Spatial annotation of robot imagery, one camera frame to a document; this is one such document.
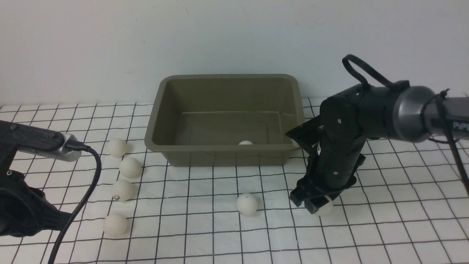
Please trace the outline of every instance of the white table surface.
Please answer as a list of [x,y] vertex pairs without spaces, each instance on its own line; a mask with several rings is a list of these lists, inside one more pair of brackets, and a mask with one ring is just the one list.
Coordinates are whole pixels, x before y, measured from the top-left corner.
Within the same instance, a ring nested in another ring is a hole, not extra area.
[[[323,99],[303,99],[306,118]],[[135,197],[112,201],[119,159],[103,153],[98,186],[67,232],[56,263],[283,264],[468,263],[469,198],[447,145],[368,141],[358,182],[334,201],[325,217],[288,200],[305,173],[298,150],[279,167],[174,168],[148,152],[144,133],[151,103],[3,106],[0,120],[68,131],[99,153],[111,138],[132,146],[143,165],[132,180]],[[461,158],[469,163],[469,142]],[[91,156],[66,163],[18,153],[11,169],[43,189],[49,202],[71,212],[91,182]],[[255,217],[236,211],[240,193],[261,201]],[[127,233],[109,238],[104,217],[119,212]],[[2,263],[46,263],[57,232],[0,237]]]

